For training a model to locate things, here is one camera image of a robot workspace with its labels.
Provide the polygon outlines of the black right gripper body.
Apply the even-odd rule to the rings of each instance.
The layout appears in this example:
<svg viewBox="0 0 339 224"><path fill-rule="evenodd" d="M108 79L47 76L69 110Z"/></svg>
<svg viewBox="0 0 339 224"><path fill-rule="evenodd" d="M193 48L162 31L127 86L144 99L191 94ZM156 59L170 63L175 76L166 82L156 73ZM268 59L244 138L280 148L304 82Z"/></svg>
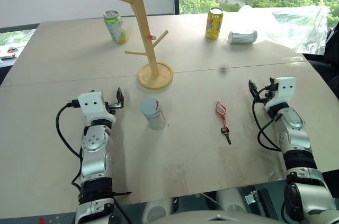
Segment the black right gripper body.
<svg viewBox="0 0 339 224"><path fill-rule="evenodd" d="M255 93L255 103L267 103L269 100L271 100L275 95L276 89L274 88L262 88L259 91ZM260 97L260 94L262 92L265 92L264 98Z"/></svg>

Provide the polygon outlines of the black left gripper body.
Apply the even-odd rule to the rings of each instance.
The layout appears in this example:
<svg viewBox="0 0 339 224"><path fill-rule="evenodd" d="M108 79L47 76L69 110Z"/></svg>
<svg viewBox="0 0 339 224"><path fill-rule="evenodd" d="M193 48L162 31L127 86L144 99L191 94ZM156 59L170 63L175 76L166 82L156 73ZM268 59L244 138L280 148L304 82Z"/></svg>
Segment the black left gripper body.
<svg viewBox="0 0 339 224"><path fill-rule="evenodd" d="M104 105L105 105L105 109L107 110L107 112L109 112L110 114L115 114L116 109L122 109L124 106L124 103L119 102L119 103L109 104L108 102L105 102Z"/></svg>

